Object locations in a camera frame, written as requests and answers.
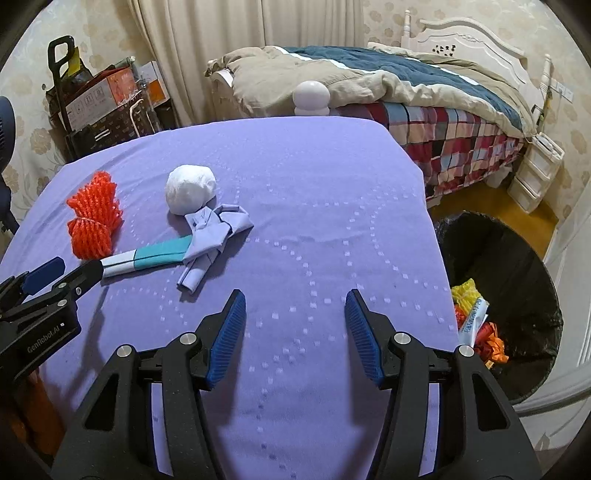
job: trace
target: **orange foam net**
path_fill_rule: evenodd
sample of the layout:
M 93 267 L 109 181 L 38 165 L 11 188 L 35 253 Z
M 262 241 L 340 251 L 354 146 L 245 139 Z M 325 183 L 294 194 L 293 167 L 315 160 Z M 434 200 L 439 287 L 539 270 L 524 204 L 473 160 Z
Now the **orange foam net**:
M 113 254 L 111 234 L 121 225 L 119 200 L 115 200 L 116 183 L 111 175 L 98 171 L 66 203 L 76 213 L 68 222 L 72 252 L 82 260 L 100 260 Z

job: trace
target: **black garbage bag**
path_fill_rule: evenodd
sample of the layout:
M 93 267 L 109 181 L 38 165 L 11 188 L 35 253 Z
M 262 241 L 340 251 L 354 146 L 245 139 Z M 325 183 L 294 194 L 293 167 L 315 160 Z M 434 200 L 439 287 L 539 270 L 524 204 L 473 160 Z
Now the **black garbage bag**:
M 481 213 L 463 212 L 435 224 L 451 286 L 473 278 L 489 302 L 489 322 L 505 342 L 506 364 L 491 373 L 516 404 L 548 378 L 558 354 L 562 313 L 542 260 L 517 233 Z

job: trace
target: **blanket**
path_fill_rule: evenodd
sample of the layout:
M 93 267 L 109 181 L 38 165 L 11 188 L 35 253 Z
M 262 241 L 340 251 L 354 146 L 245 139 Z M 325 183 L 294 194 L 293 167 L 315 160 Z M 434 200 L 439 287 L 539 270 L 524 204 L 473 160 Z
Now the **blanket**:
M 378 102 L 353 104 L 331 115 L 382 124 L 421 169 L 427 200 L 471 185 L 513 162 L 523 139 L 463 110 Z
M 527 103 L 519 92 L 500 77 L 476 64 L 462 63 L 461 60 L 454 59 L 457 63 L 446 64 L 445 69 L 451 72 L 454 69 L 461 70 L 461 73 L 455 73 L 470 79 L 474 77 L 474 83 L 480 84 L 482 89 L 476 89 L 476 85 L 466 82 L 461 77 L 435 68 L 435 62 L 428 65 L 404 58 L 401 54 L 403 52 L 392 54 L 377 51 L 375 48 L 348 50 L 374 51 L 382 56 L 382 61 L 378 64 L 388 63 L 388 70 L 359 68 L 370 67 L 369 63 L 351 63 L 353 67 L 349 68 L 333 59 L 310 59 L 290 54 L 283 48 L 267 46 L 240 48 L 220 59 L 212 60 L 205 75 L 229 69 L 234 76 L 232 87 L 238 104 L 248 116 L 254 118 L 293 115 L 294 105 L 291 96 L 294 89 L 305 80 L 317 80 L 328 88 L 331 108 L 351 103 L 374 103 L 379 100 L 408 106 L 455 108 L 497 124 L 510 137 L 523 138 L 535 134 Z M 402 63 L 402 67 L 394 67 L 394 64 Z M 411 63 L 415 64 L 414 69 L 411 69 Z M 431 69 L 431 74 L 435 75 L 437 81 L 445 83 L 427 81 L 426 85 L 425 82 L 419 81 L 421 76 L 427 75 L 425 67 Z M 467 88 L 467 85 L 474 87 L 469 89 L 470 93 L 460 88 Z M 491 104 L 494 96 L 498 98 L 493 101 L 496 107 Z M 502 102 L 506 104 L 505 107 L 501 107 Z M 513 116 L 511 109 L 515 114 L 515 125 L 510 119 Z

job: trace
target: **curtain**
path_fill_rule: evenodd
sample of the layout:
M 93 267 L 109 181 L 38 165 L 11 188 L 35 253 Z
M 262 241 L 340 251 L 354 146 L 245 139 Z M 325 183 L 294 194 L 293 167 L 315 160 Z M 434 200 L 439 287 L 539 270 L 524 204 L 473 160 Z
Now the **curtain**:
M 242 47 L 362 46 L 361 0 L 128 0 L 182 126 L 213 120 L 207 61 Z
M 262 0 L 266 45 L 363 47 L 361 0 Z

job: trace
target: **purple bed sheet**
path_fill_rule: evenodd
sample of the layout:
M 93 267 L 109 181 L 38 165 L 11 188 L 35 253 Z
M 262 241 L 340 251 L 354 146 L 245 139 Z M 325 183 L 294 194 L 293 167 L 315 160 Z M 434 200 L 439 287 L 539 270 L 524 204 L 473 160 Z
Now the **purple bed sheet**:
M 424 200 L 423 175 L 388 131 L 352 118 L 266 118 L 162 132 L 67 165 L 30 210 L 0 278 L 72 255 L 65 200 L 97 170 L 118 184 L 124 223 L 115 252 L 190 230 L 170 214 L 164 185 L 181 164 L 209 166 L 217 201 L 238 203 L 255 227 L 229 241 L 195 295 L 176 265 L 115 277 L 78 301 L 81 334 L 42 367 L 66 424 L 113 351 L 166 345 L 246 295 L 244 337 L 226 378 L 203 394 L 229 480 L 364 479 L 389 392 L 363 374 L 343 305 L 360 289 L 370 309 L 425 345 L 452 350 L 456 320 Z M 153 389 L 158 465 L 169 472 L 161 394 Z M 422 471 L 433 467 L 436 388 Z

